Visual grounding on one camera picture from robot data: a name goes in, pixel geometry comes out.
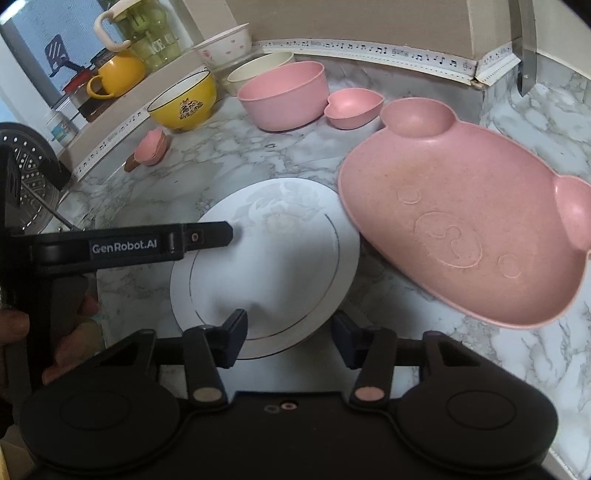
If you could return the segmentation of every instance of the yellow teapot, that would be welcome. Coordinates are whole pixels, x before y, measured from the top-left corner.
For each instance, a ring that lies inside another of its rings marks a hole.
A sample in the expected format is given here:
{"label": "yellow teapot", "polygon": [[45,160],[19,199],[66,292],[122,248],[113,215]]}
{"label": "yellow teapot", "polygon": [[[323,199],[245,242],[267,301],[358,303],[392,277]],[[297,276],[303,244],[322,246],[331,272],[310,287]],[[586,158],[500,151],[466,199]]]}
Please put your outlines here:
{"label": "yellow teapot", "polygon": [[[144,62],[131,50],[113,53],[104,49],[92,59],[92,63],[99,69],[99,74],[88,81],[86,93],[100,100],[125,95],[146,76]],[[107,95],[96,93],[92,88],[96,79],[100,79]]]}

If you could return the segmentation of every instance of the screw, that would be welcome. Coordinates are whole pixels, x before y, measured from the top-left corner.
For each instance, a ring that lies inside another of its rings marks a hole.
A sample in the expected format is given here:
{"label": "screw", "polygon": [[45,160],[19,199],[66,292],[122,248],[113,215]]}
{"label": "screw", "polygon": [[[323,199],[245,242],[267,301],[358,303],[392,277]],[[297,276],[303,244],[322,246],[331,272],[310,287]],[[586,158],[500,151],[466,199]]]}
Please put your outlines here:
{"label": "screw", "polygon": [[202,387],[193,392],[193,398],[201,403],[211,403],[222,399],[222,392],[214,387]]}
{"label": "screw", "polygon": [[361,387],[355,390],[355,397],[361,401],[378,401],[386,396],[386,393],[378,387]]}
{"label": "screw", "polygon": [[281,408],[283,410],[295,410],[297,408],[297,403],[292,401],[285,401],[281,404]]}

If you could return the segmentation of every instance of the small pink dish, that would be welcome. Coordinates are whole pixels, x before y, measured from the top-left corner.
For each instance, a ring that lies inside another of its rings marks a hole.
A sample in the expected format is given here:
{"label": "small pink dish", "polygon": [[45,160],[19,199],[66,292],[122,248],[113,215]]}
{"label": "small pink dish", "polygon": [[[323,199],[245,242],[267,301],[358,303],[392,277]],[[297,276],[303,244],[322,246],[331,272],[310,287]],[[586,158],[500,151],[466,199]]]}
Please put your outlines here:
{"label": "small pink dish", "polygon": [[146,166],[159,163],[166,153],[168,138],[161,128],[148,132],[134,153],[134,160]]}
{"label": "small pink dish", "polygon": [[353,130],[376,118],[384,104],[384,97],[365,88],[346,88],[329,96],[324,109],[334,127]]}

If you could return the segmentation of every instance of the white lid handle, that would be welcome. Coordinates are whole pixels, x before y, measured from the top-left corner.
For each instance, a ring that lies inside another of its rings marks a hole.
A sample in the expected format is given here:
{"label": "white lid handle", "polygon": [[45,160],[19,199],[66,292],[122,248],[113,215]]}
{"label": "white lid handle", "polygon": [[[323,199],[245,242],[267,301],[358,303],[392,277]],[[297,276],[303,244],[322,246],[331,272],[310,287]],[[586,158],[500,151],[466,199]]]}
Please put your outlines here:
{"label": "white lid handle", "polygon": [[114,14],[112,12],[112,8],[107,10],[106,12],[101,13],[97,19],[95,20],[95,33],[96,36],[99,37],[99,40],[103,42],[103,45],[115,53],[119,53],[120,51],[124,51],[131,46],[131,42],[129,40],[125,40],[123,43],[114,42],[109,34],[103,28],[103,20],[109,20],[113,23]]}

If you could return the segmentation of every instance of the yellow bowl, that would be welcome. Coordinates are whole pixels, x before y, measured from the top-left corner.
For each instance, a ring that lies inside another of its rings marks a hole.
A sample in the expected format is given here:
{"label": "yellow bowl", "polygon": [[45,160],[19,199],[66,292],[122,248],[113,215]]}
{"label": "yellow bowl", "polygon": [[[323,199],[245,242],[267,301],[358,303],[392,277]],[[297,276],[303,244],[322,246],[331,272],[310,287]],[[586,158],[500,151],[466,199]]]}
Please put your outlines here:
{"label": "yellow bowl", "polygon": [[163,127],[191,130],[211,116],[216,97],[215,79],[203,71],[166,90],[149,105],[148,113]]}

